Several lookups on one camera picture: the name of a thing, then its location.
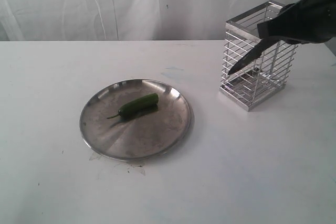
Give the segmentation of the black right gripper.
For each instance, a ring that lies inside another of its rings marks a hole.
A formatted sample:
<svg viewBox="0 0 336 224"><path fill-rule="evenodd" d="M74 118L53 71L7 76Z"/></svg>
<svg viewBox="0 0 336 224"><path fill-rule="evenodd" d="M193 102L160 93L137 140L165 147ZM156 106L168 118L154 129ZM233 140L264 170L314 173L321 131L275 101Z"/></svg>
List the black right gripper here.
<svg viewBox="0 0 336 224"><path fill-rule="evenodd" d="M278 36L287 40L318 44L335 37L335 0L300 0L279 15Z"/></svg>

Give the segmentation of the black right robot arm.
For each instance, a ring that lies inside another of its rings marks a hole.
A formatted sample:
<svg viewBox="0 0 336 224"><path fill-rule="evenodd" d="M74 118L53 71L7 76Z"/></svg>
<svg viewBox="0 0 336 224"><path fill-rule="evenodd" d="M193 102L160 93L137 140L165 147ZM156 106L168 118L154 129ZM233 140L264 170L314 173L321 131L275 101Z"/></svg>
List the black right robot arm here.
<svg viewBox="0 0 336 224"><path fill-rule="evenodd" d="M335 38L335 0L299 0L281 9L277 36L293 44Z"/></svg>

